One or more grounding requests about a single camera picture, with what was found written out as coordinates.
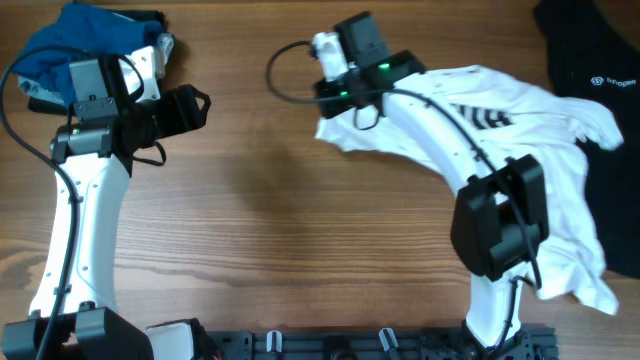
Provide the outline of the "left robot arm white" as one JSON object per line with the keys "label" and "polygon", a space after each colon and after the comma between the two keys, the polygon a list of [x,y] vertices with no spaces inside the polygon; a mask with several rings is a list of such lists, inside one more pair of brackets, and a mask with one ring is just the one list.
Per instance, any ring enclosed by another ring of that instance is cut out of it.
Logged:
{"label": "left robot arm white", "polygon": [[57,203],[45,273],[29,316],[4,327],[9,359],[217,359],[195,319],[139,329],[120,316],[114,287],[119,213],[138,151],[204,126],[206,94],[190,85],[162,92],[164,58],[130,55],[75,61],[76,121],[60,127],[45,162]]}

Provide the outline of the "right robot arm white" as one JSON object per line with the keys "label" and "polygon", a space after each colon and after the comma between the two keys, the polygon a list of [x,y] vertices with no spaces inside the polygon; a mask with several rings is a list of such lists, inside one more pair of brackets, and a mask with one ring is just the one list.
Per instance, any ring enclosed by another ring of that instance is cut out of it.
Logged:
{"label": "right robot arm white", "polygon": [[436,94],[412,52],[391,52],[368,12],[314,35],[311,53],[322,67],[314,99],[324,118],[369,115],[373,125],[397,126],[454,194],[451,242],[472,277],[462,353],[499,359],[522,345],[520,294],[542,285],[537,255],[549,235],[541,165],[494,153]]}

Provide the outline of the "white t-shirt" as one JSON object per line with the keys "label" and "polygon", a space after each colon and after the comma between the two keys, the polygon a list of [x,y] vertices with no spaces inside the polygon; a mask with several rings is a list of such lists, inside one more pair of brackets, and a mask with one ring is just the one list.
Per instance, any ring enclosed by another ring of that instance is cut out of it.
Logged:
{"label": "white t-shirt", "polygon": [[[589,100],[558,97],[508,74],[472,65],[413,74],[399,88],[431,98],[474,138],[498,167],[507,158],[532,155],[544,172],[550,236],[538,252],[542,300],[574,295],[588,307],[608,315],[619,302],[602,276],[603,248],[584,190],[588,164],[577,141],[594,132]],[[442,176],[453,191],[487,167],[474,159],[471,147],[443,114],[425,108],[409,121],[391,114],[378,117],[367,106],[358,115],[367,124],[355,128],[351,111],[321,117],[316,137],[343,152],[377,151],[406,157]]]}

